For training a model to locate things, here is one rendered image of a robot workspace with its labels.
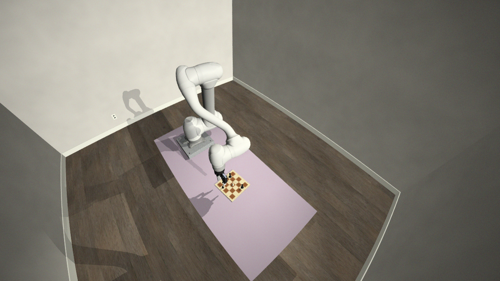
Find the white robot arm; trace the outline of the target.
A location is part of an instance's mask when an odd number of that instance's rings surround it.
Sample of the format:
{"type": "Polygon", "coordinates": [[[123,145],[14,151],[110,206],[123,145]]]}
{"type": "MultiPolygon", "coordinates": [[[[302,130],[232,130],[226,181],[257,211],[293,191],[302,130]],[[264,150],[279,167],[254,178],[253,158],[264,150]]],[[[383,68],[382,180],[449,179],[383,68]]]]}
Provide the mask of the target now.
{"type": "Polygon", "coordinates": [[[209,148],[209,161],[214,171],[223,171],[225,163],[232,158],[242,155],[250,148],[247,137],[237,135],[232,127],[223,121],[222,115],[214,108],[214,87],[223,76],[223,68],[217,62],[206,62],[189,67],[178,66],[176,69],[176,82],[183,97],[192,111],[199,117],[186,117],[183,121],[185,141],[189,148],[206,142],[202,133],[219,127],[227,136],[226,144],[213,144],[209,148]],[[196,86],[200,85],[202,91],[202,104],[199,103],[196,86]]]}

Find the chessboard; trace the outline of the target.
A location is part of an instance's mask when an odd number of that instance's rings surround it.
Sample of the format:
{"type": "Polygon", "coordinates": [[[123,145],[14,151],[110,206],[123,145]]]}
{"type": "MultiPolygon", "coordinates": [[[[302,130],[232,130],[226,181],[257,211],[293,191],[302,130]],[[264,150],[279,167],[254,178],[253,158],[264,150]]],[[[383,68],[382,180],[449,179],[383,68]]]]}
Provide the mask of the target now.
{"type": "Polygon", "coordinates": [[[222,188],[222,179],[219,180],[219,182],[216,183],[215,186],[233,202],[242,192],[244,192],[250,186],[250,184],[234,170],[230,171],[230,173],[232,177],[229,178],[230,174],[227,174],[227,183],[224,188],[222,188]],[[234,186],[232,186],[232,183],[234,183],[234,186]],[[243,184],[244,186],[243,189],[241,188],[241,184],[243,184]]]}

